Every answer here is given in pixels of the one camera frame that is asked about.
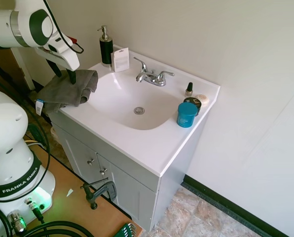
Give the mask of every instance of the drain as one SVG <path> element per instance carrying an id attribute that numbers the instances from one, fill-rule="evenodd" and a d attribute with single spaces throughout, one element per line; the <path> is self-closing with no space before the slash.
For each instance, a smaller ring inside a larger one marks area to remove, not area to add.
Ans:
<path id="1" fill-rule="evenodd" d="M 143 107 L 136 107 L 136 108 L 134 109 L 134 113 L 135 113 L 136 115 L 142 115 L 143 113 L 145 113 L 145 109 L 144 109 Z"/>

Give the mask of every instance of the sink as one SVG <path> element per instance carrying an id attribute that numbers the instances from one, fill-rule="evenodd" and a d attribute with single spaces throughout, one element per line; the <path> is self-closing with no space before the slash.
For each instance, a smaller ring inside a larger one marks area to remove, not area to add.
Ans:
<path id="1" fill-rule="evenodd" d="M 207 114 L 216 102 L 220 86 L 183 72 L 151 58 L 129 51 L 130 68 L 115 73 L 101 63 L 90 70 L 98 72 L 98 86 L 89 100 L 78 107 L 60 109 L 62 123 L 72 119 L 95 137 L 161 177 L 180 153 L 195 131 L 202 129 Z M 149 70 L 169 71 L 166 85 L 156 86 L 146 81 L 137 82 L 144 61 Z M 183 128 L 177 124 L 178 106 L 185 99 L 189 82 L 193 83 L 193 96 L 204 94 L 209 102 L 202 105 L 193 126 Z"/>
<path id="2" fill-rule="evenodd" d="M 150 130 L 167 121 L 181 100 L 158 86 L 136 82 L 135 74 L 110 73 L 101 77 L 88 103 L 117 123 Z"/>

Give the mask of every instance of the table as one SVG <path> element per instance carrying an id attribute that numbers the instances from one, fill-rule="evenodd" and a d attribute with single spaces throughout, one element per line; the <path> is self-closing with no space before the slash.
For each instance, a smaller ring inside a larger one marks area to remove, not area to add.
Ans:
<path id="1" fill-rule="evenodd" d="M 47 152 L 39 146 L 31 146 L 30 148 L 42 162 L 42 165 L 46 167 Z M 54 157 L 51 157 L 49 171 L 55 176 L 56 187 L 53 193 L 53 205 L 43 214 L 45 222 L 71 221 L 86 228 L 94 237 L 113 237 L 124 224 L 134 223 L 137 227 L 137 236 L 141 234 L 142 228 L 140 226 L 103 197 L 97 198 L 98 208 L 92 210 L 85 199 L 84 190 L 80 189 L 83 181 Z M 67 197 L 70 189 L 73 192 Z M 38 225 L 40 222 L 35 219 L 28 225 L 28 229 Z"/>

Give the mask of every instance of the black soap dispenser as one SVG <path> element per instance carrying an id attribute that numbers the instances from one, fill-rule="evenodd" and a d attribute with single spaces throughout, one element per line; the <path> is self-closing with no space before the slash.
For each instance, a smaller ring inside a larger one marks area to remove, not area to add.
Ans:
<path id="1" fill-rule="evenodd" d="M 103 35 L 100 37 L 102 64 L 109 67 L 112 63 L 111 53 L 113 53 L 113 41 L 107 34 L 107 26 L 102 26 L 99 30 L 103 32 Z"/>

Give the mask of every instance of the gray towel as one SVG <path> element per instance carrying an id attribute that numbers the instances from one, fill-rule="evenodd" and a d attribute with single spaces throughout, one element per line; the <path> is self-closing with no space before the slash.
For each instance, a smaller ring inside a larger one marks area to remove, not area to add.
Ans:
<path id="1" fill-rule="evenodd" d="M 90 93 L 95 92 L 98 83 L 97 71 L 77 70 L 76 83 L 71 84 L 67 71 L 55 76 L 38 94 L 44 101 L 44 112 L 57 112 L 66 105 L 79 106 L 88 101 Z"/>

